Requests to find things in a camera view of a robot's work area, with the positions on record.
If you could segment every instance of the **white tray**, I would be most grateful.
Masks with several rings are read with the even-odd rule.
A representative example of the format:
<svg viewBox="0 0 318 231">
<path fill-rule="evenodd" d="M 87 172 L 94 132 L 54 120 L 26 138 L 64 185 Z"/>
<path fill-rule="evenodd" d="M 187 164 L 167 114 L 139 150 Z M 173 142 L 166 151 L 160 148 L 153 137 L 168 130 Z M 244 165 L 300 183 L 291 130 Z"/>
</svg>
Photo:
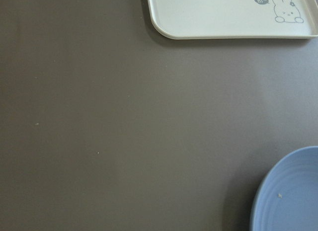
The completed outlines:
<svg viewBox="0 0 318 231">
<path fill-rule="evenodd" d="M 171 39 L 312 38 L 316 0 L 148 0 L 154 27 Z"/>
</svg>

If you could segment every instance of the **cartoon bunny illustration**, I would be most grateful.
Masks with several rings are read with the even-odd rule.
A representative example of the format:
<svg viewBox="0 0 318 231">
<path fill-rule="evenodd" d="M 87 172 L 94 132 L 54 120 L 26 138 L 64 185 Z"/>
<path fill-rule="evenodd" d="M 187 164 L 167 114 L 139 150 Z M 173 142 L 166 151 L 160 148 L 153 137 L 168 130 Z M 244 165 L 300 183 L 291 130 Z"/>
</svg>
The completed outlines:
<svg viewBox="0 0 318 231">
<path fill-rule="evenodd" d="M 277 22 L 303 23 L 300 12 L 292 0 L 273 0 Z"/>
</svg>

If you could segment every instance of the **speech bubble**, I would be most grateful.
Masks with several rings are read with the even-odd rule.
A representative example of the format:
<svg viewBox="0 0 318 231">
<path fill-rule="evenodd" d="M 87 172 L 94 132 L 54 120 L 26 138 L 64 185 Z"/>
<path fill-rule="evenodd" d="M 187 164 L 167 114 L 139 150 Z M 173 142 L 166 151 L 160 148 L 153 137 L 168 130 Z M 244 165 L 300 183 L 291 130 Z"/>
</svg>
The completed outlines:
<svg viewBox="0 0 318 231">
<path fill-rule="evenodd" d="M 269 0 L 255 0 L 255 2 L 257 2 L 260 5 L 265 5 L 269 3 Z"/>
</svg>

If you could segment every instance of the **table surface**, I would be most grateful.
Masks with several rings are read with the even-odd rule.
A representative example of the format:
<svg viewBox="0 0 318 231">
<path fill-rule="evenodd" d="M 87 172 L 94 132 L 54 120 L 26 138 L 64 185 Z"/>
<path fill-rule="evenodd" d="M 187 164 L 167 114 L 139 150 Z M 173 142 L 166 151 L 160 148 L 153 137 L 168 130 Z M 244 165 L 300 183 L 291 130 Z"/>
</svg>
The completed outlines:
<svg viewBox="0 0 318 231">
<path fill-rule="evenodd" d="M 317 145 L 318 39 L 174 41 L 147 0 L 0 0 L 0 229 L 243 231 Z"/>
</svg>

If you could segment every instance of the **blue bowl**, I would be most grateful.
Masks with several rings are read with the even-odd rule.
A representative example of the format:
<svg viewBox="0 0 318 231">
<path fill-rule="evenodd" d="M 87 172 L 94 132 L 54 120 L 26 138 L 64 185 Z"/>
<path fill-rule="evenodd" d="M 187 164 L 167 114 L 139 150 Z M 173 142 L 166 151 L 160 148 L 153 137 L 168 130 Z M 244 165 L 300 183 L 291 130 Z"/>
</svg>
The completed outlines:
<svg viewBox="0 0 318 231">
<path fill-rule="evenodd" d="M 282 158 L 254 200 L 251 231 L 318 231 L 318 147 Z"/>
</svg>

